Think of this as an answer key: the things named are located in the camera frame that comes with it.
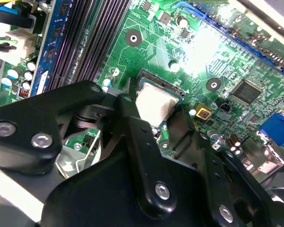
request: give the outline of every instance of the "green circuit board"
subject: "green circuit board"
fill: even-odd
[[[204,104],[210,109],[212,114],[209,120],[212,124],[197,117],[192,118],[201,131],[207,133],[215,129],[225,138],[232,133],[241,139],[256,137],[259,126],[271,115],[280,110],[284,113],[284,76],[215,28],[182,8],[173,7],[178,2],[133,0],[96,82],[102,86],[107,76],[114,75],[112,87],[124,89],[130,77],[138,76],[140,70],[145,69],[184,90],[186,108],[194,109],[198,104]],[[179,16],[188,20],[186,28],[177,25]],[[128,32],[133,30],[141,34],[142,40],[137,46],[130,46],[126,39]],[[170,71],[171,61],[179,63],[177,73]],[[206,88],[208,80],[212,78],[221,81],[217,91]],[[260,90],[250,104],[243,103],[233,95],[243,81]],[[217,107],[215,100],[219,97],[228,101],[231,111]],[[12,91],[2,89],[0,105],[16,100]],[[96,133],[96,130],[89,130],[70,138],[66,145],[73,148],[75,143],[82,144],[86,134],[94,137]],[[166,128],[162,129],[161,135],[159,143],[168,140]],[[81,149],[84,153],[87,150],[85,146]]]

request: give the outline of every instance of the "silver screw head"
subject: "silver screw head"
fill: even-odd
[[[125,96],[124,99],[125,99],[126,101],[128,101],[128,102],[131,102],[131,101],[132,101],[132,99],[131,99],[130,97],[127,97],[127,96]]]
[[[16,127],[9,122],[0,122],[0,137],[11,136],[16,132]]]
[[[232,213],[225,207],[224,205],[221,205],[219,207],[219,212],[222,215],[222,217],[228,222],[232,223],[233,222],[233,215]]]
[[[46,133],[37,133],[32,137],[32,145],[35,148],[48,148],[52,143],[52,137]]]
[[[95,91],[95,92],[100,92],[100,89],[97,88],[97,87],[95,87],[95,86],[92,86],[91,89],[92,89],[93,91]]]
[[[81,145],[80,143],[75,143],[75,144],[74,144],[74,149],[77,150],[77,151],[79,151],[79,150],[82,149],[82,145]]]
[[[168,200],[170,198],[170,192],[166,185],[162,183],[157,183],[155,186],[156,194],[163,200]]]

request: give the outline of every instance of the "black plastic arm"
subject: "black plastic arm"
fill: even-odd
[[[0,167],[26,174],[43,174],[51,170],[62,149],[59,128],[68,124],[72,117],[67,113],[99,102],[104,96],[98,85],[83,81],[0,107],[0,122],[8,123],[0,128]],[[6,136],[11,127],[14,132]],[[50,137],[40,137],[40,140],[46,140],[44,145],[52,139],[49,147],[41,148],[42,141],[40,147],[33,145],[33,136],[38,133]]]

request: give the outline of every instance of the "power connector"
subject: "power connector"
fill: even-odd
[[[31,34],[23,28],[18,28],[5,33],[11,40],[16,40],[17,43],[11,43],[11,46],[16,47],[15,50],[9,52],[0,52],[0,59],[12,65],[18,65],[29,55],[36,50],[37,34]]]

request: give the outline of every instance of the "motherboard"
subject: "motherboard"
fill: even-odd
[[[274,114],[284,116],[284,39],[262,28],[238,4],[96,2],[56,1],[35,54],[39,57],[29,94],[19,88],[26,80],[23,74],[18,84],[2,85],[0,105],[84,79],[106,92],[111,87],[128,92],[129,81],[137,78],[140,115],[170,157],[174,152],[166,120],[179,106],[216,150],[229,145],[229,138],[261,141],[260,127]],[[98,13],[84,13],[87,6]],[[114,14],[106,7],[114,7]],[[82,23],[71,14],[75,11],[83,13]],[[80,25],[78,33],[67,20],[71,27]],[[28,61],[18,65],[23,72]],[[6,63],[3,76],[13,67]],[[88,130],[65,145],[87,153],[97,132]]]

